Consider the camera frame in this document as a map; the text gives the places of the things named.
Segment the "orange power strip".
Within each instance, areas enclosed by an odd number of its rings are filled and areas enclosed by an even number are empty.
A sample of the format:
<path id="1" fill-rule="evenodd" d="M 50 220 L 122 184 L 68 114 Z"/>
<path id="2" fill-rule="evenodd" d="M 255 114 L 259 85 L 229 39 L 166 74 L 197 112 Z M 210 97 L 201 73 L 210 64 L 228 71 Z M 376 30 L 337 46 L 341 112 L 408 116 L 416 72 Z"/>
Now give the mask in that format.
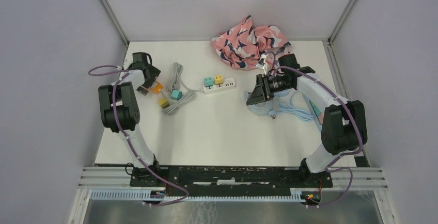
<path id="1" fill-rule="evenodd" d="M 163 85 L 160 82 L 155 81 L 148 89 L 154 94 L 159 94 L 163 89 Z"/>

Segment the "yellow USB plug adapter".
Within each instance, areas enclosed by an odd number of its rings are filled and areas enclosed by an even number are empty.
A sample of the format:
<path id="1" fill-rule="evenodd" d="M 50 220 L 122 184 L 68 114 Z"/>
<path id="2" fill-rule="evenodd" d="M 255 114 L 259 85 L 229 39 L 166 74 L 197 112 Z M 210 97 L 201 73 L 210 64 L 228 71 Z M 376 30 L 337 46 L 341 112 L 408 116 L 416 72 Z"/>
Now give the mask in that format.
<path id="1" fill-rule="evenodd" d="M 170 106 L 170 102 L 166 98 L 159 99 L 158 104 L 162 109 L 165 109 Z"/>

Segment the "teal USB plug adapter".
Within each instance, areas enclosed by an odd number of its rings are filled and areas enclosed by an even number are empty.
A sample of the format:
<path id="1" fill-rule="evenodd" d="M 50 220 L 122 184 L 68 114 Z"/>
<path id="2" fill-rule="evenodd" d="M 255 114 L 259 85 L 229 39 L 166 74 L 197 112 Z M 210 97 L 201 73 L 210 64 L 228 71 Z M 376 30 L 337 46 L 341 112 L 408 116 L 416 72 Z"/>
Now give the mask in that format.
<path id="1" fill-rule="evenodd" d="M 177 89 L 174 89 L 170 95 L 171 99 L 175 101 L 179 101 L 182 98 L 182 96 L 183 96 L 183 92 Z"/>

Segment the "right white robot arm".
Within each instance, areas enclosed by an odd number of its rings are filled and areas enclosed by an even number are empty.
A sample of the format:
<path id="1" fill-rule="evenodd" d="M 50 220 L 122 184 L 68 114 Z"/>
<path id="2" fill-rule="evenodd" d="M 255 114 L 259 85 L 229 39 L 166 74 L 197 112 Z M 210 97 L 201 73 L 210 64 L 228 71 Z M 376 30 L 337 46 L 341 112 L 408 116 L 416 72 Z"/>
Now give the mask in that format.
<path id="1" fill-rule="evenodd" d="M 256 76 L 246 105 L 270 102 L 276 93 L 294 89 L 322 112 L 321 145 L 303 160 L 298 173 L 299 182 L 311 187 L 319 181 L 318 173 L 328 171 L 341 157 L 362 151 L 367 142 L 365 107 L 359 100 L 350 101 L 335 93 L 314 69 L 300 66 L 294 54 L 282 56 L 278 62 L 279 67 L 269 68 L 267 55 L 261 55 L 256 66 L 263 73 Z"/>

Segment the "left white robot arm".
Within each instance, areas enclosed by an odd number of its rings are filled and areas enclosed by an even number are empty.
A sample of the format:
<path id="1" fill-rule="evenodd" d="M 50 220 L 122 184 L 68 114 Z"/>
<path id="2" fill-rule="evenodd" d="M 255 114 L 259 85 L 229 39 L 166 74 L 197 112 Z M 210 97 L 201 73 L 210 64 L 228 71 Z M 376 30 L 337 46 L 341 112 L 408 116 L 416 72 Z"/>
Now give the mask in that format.
<path id="1" fill-rule="evenodd" d="M 134 169 L 143 172 L 143 180 L 150 186 L 157 186 L 162 181 L 162 171 L 140 131 L 140 110 L 135 92 L 138 88 L 152 86 L 161 71 L 152 65 L 150 54 L 135 52 L 132 56 L 133 61 L 126 69 L 102 65 L 91 69 L 88 74 L 106 76 L 122 73 L 115 82 L 98 88 L 101 121 L 105 128 L 123 141 Z"/>

